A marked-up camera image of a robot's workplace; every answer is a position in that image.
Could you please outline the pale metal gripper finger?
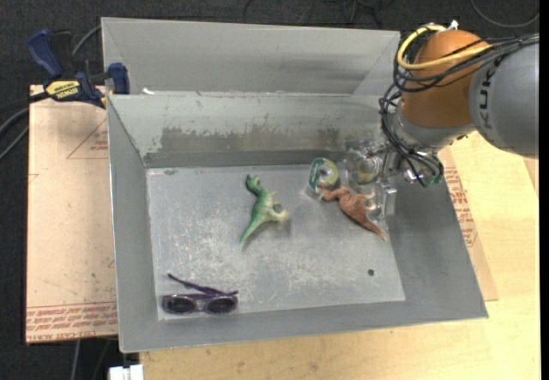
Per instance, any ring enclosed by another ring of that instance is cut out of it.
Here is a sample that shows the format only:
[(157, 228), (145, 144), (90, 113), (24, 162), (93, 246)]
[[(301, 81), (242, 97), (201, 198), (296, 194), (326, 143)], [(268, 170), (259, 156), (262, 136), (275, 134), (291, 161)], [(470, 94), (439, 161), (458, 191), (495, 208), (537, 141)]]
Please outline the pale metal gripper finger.
[(384, 220), (384, 199), (382, 196), (375, 195), (369, 203), (372, 208), (368, 211), (368, 217), (374, 222), (380, 222)]
[(387, 218), (395, 212), (396, 188), (390, 184), (383, 186), (383, 217)]

